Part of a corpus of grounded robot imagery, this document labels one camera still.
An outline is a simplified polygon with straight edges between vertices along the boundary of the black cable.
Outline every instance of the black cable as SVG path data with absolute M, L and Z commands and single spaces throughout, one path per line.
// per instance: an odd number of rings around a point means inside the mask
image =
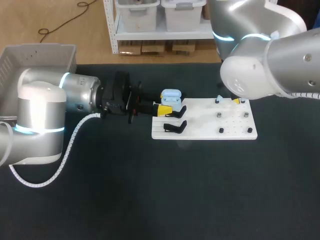
M 93 1 L 90 2 L 90 3 L 87 3 L 87 2 L 85 2 L 85 1 L 78 2 L 78 3 L 76 4 L 77 7 L 80 7 L 80 8 L 86 7 L 85 10 L 84 10 L 82 13 L 80 13 L 79 15 L 77 15 L 77 16 L 71 18 L 70 20 L 64 22 L 63 24 L 61 24 L 60 26 L 58 26 L 56 29 L 54 29 L 54 30 L 52 30 L 52 31 L 49 31 L 49 29 L 47 29 L 47 28 L 41 28 L 41 29 L 39 29 L 39 30 L 38 30 L 38 34 L 44 35 L 43 38 L 40 40 L 40 43 L 42 43 L 43 40 L 44 40 L 49 34 L 57 31 L 59 28 L 63 27 L 63 26 L 66 25 L 67 23 L 70 23 L 72 20 L 75 20 L 76 18 L 78 18 L 78 17 L 80 17 L 81 15 L 85 14 L 85 12 L 88 11 L 89 6 L 90 6 L 91 4 L 94 4 L 96 1 L 98 1 L 98 0 L 93 0 Z

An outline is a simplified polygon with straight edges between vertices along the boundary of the white metal shelf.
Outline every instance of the white metal shelf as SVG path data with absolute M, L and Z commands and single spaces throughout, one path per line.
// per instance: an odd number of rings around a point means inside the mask
M 116 40 L 182 40 L 182 39 L 213 39 L 210 20 L 201 17 L 199 29 L 186 32 L 169 32 L 166 27 L 165 11 L 158 8 L 156 30 L 146 32 L 127 32 L 118 12 L 115 21 Z
M 112 53 L 117 54 L 119 40 L 183 40 L 183 39 L 213 39 L 210 20 L 201 16 L 199 29 L 187 32 L 168 32 L 165 10 L 158 7 L 156 31 L 127 32 L 122 22 L 120 12 L 116 10 L 114 20 L 114 0 L 103 0 L 106 22 L 109 30 Z

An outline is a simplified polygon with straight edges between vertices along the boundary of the white board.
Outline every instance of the white board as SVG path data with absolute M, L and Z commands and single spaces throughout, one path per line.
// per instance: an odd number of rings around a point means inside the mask
M 185 98 L 182 106 L 186 112 L 182 118 L 153 117 L 152 138 L 164 140 L 255 140 L 258 137 L 249 100 L 237 104 L 230 98 L 215 103 L 215 98 Z M 165 132 L 164 124 L 179 127 L 186 120 L 181 134 Z

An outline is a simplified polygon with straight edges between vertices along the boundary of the cable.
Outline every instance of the cable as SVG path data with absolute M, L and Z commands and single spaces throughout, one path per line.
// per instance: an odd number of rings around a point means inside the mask
M 85 12 L 88 11 L 89 6 L 90 6 L 91 4 L 94 4 L 96 1 L 98 1 L 98 0 L 93 0 L 93 1 L 90 2 L 90 3 L 87 3 L 87 2 L 85 2 L 85 1 L 78 2 L 78 3 L 76 4 L 77 7 L 80 7 L 80 8 L 86 7 L 85 10 L 84 10 L 82 13 L 80 13 L 79 15 L 77 15 L 77 16 L 71 18 L 70 20 L 64 22 L 63 24 L 61 24 L 60 26 L 58 26 L 56 29 L 54 29 L 54 30 L 52 30 L 52 31 L 49 31 L 48 28 L 41 28 L 41 29 L 39 29 L 39 30 L 38 30 L 38 34 L 44 35 L 43 38 L 40 40 L 40 43 L 42 43 L 43 40 L 44 40 L 49 34 L 52 34 L 53 32 L 55 32 L 55 31 L 57 31 L 58 29 L 60 29 L 61 27 L 63 27 L 64 25 L 70 23 L 72 20 L 75 20 L 76 18 L 78 18 L 78 17 L 80 17 L 81 15 L 85 14 Z
M 6 126 L 6 128 L 8 129 L 9 143 L 8 143 L 8 146 L 6 146 L 5 153 L 0 161 L 0 166 L 2 164 L 4 164 L 5 161 L 7 161 L 9 154 L 11 153 L 12 145 L 14 144 L 14 131 L 12 130 L 12 127 L 7 122 L 4 122 L 4 121 L 0 121 L 0 125 L 1 124 L 4 124 Z
M 290 95 L 296 98 L 320 99 L 320 93 L 318 92 L 293 92 Z
M 66 161 L 68 159 L 68 156 L 69 156 L 69 153 L 70 153 L 70 150 L 71 150 L 71 147 L 74 143 L 74 140 L 75 140 L 75 137 L 78 133 L 78 130 L 81 128 L 81 126 L 89 119 L 92 119 L 92 118 L 100 118 L 100 113 L 92 113 L 88 116 L 85 116 L 79 123 L 78 125 L 75 127 L 72 135 L 71 135 L 71 139 L 69 141 L 69 144 L 68 144 L 68 147 L 66 148 L 66 151 L 65 151 L 65 154 L 64 154 L 64 157 L 61 161 L 61 164 L 58 168 L 58 170 L 55 172 L 55 174 L 48 180 L 48 181 L 45 181 L 43 183 L 38 183 L 38 184 L 34 184 L 34 183 L 30 183 L 30 182 L 27 182 L 26 180 L 24 180 L 22 177 L 19 176 L 19 174 L 16 172 L 14 166 L 12 165 L 9 165 L 10 169 L 11 169 L 11 172 L 13 173 L 13 175 L 15 176 L 16 179 L 18 179 L 18 181 L 30 188 L 42 188 L 42 187 L 45 187 L 47 185 L 49 185 L 50 183 L 52 183 L 58 176 L 59 174 L 61 173 L 62 169 L 64 168 L 65 164 L 66 164 Z

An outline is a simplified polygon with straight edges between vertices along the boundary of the gray plastic bin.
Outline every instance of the gray plastic bin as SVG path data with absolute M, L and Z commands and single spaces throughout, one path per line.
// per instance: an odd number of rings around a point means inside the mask
M 19 76 L 25 69 L 75 73 L 75 45 L 37 43 L 7 46 L 0 56 L 0 121 L 17 119 Z

